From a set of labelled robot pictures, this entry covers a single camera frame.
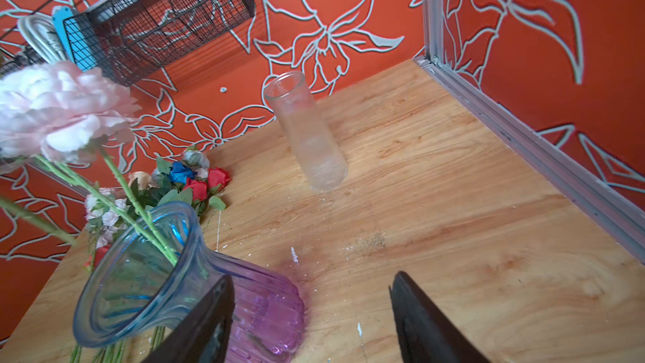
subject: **clear glass vase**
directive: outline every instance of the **clear glass vase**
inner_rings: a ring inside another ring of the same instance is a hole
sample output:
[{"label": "clear glass vase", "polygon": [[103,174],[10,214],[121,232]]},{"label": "clear glass vase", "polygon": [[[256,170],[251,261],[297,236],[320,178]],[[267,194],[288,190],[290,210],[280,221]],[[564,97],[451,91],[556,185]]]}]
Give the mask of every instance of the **clear glass vase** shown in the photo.
[{"label": "clear glass vase", "polygon": [[336,188],[347,175],[347,162],[322,118],[304,75],[299,71],[278,76],[264,89],[264,98],[289,140],[311,188]]},{"label": "clear glass vase", "polygon": [[298,289],[278,273],[209,250],[188,204],[169,202],[151,213],[177,250],[177,265],[127,230],[85,285],[74,315],[77,342],[100,348],[150,327],[174,329],[218,279],[231,275],[235,310],[226,361],[289,362],[304,331]]}]

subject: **frosted cylindrical vase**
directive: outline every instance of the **frosted cylindrical vase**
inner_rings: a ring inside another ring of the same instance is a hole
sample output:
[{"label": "frosted cylindrical vase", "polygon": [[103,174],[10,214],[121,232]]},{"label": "frosted cylindrical vase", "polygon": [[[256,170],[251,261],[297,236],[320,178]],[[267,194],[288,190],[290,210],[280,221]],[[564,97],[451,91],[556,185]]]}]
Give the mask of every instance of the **frosted cylindrical vase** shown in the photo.
[{"label": "frosted cylindrical vase", "polygon": [[311,189],[336,188],[347,175],[347,162],[322,118],[299,71],[278,76],[264,89]]}]

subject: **wooden table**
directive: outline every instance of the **wooden table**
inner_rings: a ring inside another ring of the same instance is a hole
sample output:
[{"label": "wooden table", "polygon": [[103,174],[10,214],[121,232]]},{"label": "wooden table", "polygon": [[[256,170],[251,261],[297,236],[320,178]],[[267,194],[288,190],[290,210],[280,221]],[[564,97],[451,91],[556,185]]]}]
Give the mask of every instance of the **wooden table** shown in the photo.
[{"label": "wooden table", "polygon": [[[219,229],[217,214],[203,221],[210,247],[298,285],[296,363],[400,362],[399,270],[494,362],[645,361],[645,268],[412,61],[319,104],[349,163],[343,184],[310,190],[274,122],[212,152],[234,180]],[[2,362],[69,361],[85,259],[80,241]]]}]

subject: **coiled white cord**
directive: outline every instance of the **coiled white cord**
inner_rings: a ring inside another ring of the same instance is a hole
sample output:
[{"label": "coiled white cord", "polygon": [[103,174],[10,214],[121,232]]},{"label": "coiled white cord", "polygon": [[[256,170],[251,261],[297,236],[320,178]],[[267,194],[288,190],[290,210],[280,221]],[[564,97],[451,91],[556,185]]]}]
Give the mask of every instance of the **coiled white cord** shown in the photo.
[{"label": "coiled white cord", "polygon": [[31,14],[21,17],[18,19],[18,31],[45,62],[54,64],[68,60],[67,53],[62,48],[56,29],[53,27],[51,16]]}]

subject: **metal frame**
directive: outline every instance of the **metal frame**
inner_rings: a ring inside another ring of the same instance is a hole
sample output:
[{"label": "metal frame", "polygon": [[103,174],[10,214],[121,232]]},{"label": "metal frame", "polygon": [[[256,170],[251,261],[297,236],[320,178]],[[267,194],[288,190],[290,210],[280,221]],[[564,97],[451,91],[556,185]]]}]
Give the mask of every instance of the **metal frame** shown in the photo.
[{"label": "metal frame", "polygon": [[416,63],[558,190],[645,262],[645,213],[443,64],[443,0],[424,0],[426,56]]}]

